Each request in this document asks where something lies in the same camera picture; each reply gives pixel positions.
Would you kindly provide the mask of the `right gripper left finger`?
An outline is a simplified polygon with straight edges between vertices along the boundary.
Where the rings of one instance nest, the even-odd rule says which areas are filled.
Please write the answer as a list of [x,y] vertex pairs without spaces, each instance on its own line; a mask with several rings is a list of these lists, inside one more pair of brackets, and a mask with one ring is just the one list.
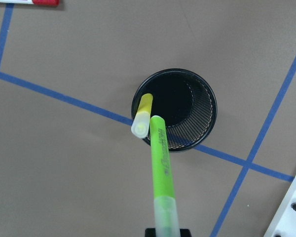
[[145,237],[156,237],[155,228],[146,228],[145,229]]

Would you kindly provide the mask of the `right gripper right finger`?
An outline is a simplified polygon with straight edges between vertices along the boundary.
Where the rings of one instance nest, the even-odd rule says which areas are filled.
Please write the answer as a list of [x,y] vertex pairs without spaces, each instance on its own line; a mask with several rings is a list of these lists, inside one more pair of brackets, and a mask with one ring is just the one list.
[[189,229],[180,229],[180,237],[191,237]]

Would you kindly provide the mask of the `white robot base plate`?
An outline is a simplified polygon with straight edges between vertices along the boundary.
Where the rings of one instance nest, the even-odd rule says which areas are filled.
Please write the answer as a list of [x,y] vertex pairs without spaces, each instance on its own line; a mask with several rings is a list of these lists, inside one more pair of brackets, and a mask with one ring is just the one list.
[[265,237],[296,237],[296,176],[279,205]]

